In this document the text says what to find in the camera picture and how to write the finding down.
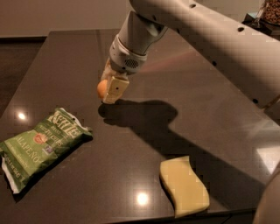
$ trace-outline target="wall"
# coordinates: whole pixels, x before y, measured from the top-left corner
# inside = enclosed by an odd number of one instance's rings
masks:
[[[233,19],[257,11],[259,0],[198,0]],[[0,0],[0,38],[47,36],[49,31],[119,29],[128,0]]]

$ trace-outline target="white robotic arm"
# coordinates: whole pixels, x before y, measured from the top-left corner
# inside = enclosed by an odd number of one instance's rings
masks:
[[[136,73],[147,59],[149,46],[159,40],[168,27],[190,43],[260,109],[271,107],[279,100],[279,41],[193,0],[130,0],[130,3],[136,12],[128,15],[110,48],[112,71],[125,74],[126,80],[126,74]],[[106,101],[106,97],[103,101],[114,103],[125,88],[119,87],[111,101]]]

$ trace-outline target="snack bag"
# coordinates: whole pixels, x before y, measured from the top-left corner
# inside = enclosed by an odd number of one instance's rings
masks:
[[[0,143],[2,169],[13,193],[20,193],[35,173],[43,171],[73,147],[92,140],[90,128],[63,108],[26,131]]]

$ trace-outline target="gray table top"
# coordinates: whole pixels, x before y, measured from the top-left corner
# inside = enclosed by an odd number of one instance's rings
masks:
[[[208,214],[254,208],[269,169],[260,150],[279,127],[179,35],[168,31],[116,105],[96,85],[115,30],[55,31],[0,120],[0,141],[32,129],[57,107],[93,128],[84,143],[13,197],[0,176],[2,223],[102,223],[174,215],[159,165],[190,155],[210,194]],[[27,121],[17,114],[27,114]],[[145,193],[148,203],[137,204]]]

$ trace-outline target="dark floor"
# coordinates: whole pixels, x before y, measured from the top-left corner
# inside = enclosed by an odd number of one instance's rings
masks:
[[[43,41],[0,39],[0,117],[42,45]]]

